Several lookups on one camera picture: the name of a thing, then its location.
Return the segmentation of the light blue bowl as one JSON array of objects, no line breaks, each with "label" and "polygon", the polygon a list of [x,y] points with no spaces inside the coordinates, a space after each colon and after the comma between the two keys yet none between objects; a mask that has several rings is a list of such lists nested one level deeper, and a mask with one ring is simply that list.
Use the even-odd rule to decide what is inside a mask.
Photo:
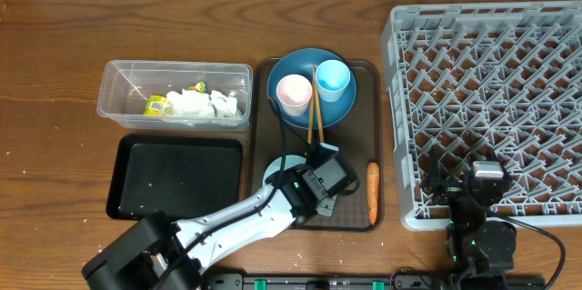
[{"label": "light blue bowl", "polygon": [[[266,169],[264,175],[263,175],[263,185],[267,184],[267,178],[271,175],[273,175],[274,173],[278,172],[280,170],[280,165],[282,162],[282,158],[279,157],[276,160],[274,160]],[[294,167],[296,165],[302,165],[306,162],[306,159],[301,156],[301,155],[287,155],[286,156],[286,161],[285,161],[285,170]]]}]

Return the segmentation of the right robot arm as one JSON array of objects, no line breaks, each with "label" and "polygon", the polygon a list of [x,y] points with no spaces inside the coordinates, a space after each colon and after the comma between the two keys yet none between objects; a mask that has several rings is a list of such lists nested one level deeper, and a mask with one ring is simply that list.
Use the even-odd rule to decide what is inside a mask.
[{"label": "right robot arm", "polygon": [[514,267],[517,230],[509,222],[487,218],[509,184],[508,171],[490,151],[460,181],[446,180],[439,187],[439,200],[449,207],[446,246],[455,262],[440,281],[442,289],[509,288],[506,271]]}]

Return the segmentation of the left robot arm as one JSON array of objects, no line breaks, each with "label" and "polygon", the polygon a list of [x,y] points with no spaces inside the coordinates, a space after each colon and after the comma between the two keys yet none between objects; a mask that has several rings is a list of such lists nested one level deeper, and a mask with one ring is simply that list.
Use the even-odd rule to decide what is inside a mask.
[{"label": "left robot arm", "polygon": [[143,218],[86,263],[82,276],[92,289],[196,289],[211,265],[303,224],[356,181],[333,145],[318,143],[307,156],[284,154],[268,166],[254,195],[202,217]]}]

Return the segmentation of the orange carrot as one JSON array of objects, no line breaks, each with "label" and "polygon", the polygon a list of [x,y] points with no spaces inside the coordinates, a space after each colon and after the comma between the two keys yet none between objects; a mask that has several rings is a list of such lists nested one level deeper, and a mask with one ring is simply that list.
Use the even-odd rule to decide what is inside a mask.
[{"label": "orange carrot", "polygon": [[371,162],[366,169],[366,197],[368,218],[372,225],[377,221],[380,186],[380,169],[376,162]]}]

